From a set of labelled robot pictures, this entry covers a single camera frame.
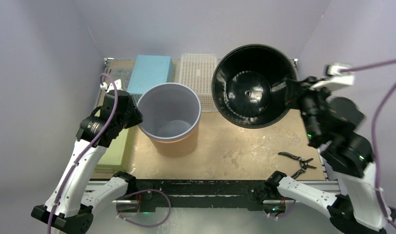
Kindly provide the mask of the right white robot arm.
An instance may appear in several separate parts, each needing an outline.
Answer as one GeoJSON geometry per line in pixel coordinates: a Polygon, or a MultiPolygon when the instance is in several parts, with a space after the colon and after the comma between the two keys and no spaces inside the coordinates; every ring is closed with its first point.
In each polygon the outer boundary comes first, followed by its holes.
{"type": "Polygon", "coordinates": [[[287,79],[285,103],[300,111],[308,145],[319,148],[334,172],[343,181],[347,194],[324,192],[275,171],[265,181],[270,198],[297,200],[329,218],[345,234],[384,234],[396,218],[381,199],[376,182],[376,155],[368,139],[355,132],[364,114],[345,97],[331,97],[329,88],[316,88],[316,77],[303,81],[287,79]]]}

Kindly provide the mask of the white perforated plastic basket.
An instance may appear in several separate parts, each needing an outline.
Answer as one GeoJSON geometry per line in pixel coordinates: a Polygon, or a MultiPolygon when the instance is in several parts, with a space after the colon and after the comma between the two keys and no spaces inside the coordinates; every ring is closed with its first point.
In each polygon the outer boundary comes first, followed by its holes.
{"type": "Polygon", "coordinates": [[[201,102],[203,112],[216,112],[211,82],[218,64],[215,54],[184,53],[180,58],[178,82],[192,89],[201,102]]]}

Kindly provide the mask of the green perforated plastic basket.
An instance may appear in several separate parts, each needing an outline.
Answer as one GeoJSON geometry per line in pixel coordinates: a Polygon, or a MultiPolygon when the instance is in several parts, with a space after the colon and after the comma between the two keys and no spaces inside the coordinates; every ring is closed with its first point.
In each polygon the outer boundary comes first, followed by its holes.
{"type": "Polygon", "coordinates": [[[118,171],[128,171],[136,132],[136,127],[123,129],[119,136],[111,142],[109,148],[99,160],[95,172],[115,173],[118,171]]]}

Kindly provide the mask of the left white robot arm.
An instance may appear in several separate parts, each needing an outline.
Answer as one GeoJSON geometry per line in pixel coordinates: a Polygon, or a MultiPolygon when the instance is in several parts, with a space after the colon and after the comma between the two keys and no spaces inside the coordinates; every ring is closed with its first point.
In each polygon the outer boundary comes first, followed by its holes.
{"type": "Polygon", "coordinates": [[[132,199],[136,178],[119,171],[99,189],[86,194],[86,186],[99,160],[123,129],[142,122],[130,94],[123,90],[105,94],[103,105],[84,119],[77,132],[74,150],[59,184],[31,217],[66,234],[86,233],[97,212],[119,197],[132,199]]]}

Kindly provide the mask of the grey plastic bucket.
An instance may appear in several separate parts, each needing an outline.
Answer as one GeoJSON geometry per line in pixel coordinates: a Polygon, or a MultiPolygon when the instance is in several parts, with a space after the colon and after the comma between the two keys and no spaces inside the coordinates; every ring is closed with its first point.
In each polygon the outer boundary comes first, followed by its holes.
{"type": "Polygon", "coordinates": [[[138,109],[143,116],[140,130],[161,141],[182,139],[197,130],[202,110],[197,94],[175,82],[148,90],[140,97],[138,109]]]}

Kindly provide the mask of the blue perforated plastic basket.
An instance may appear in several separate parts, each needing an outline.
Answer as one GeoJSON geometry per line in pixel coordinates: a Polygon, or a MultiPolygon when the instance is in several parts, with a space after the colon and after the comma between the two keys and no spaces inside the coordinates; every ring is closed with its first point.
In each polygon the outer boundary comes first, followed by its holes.
{"type": "Polygon", "coordinates": [[[175,65],[170,56],[138,55],[131,73],[127,92],[134,103],[150,88],[172,82],[175,65]]]}

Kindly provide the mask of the orange bucket black rim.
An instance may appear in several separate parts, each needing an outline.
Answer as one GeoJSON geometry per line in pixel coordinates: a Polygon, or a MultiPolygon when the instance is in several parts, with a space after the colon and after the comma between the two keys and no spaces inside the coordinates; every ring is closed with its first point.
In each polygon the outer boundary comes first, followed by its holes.
{"type": "Polygon", "coordinates": [[[169,137],[161,140],[150,137],[157,151],[167,157],[183,157],[195,150],[198,145],[199,124],[194,128],[183,120],[173,120],[159,128],[158,137],[169,137]]]}

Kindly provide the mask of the black plastic bucket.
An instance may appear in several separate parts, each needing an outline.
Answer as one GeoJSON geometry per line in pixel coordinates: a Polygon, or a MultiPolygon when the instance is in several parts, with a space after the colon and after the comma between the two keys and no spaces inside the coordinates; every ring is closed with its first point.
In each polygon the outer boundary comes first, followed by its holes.
{"type": "Polygon", "coordinates": [[[248,44],[218,63],[211,82],[212,98],[219,113],[232,124],[265,128],[289,112],[285,81],[297,78],[294,61],[278,49],[248,44]]]}

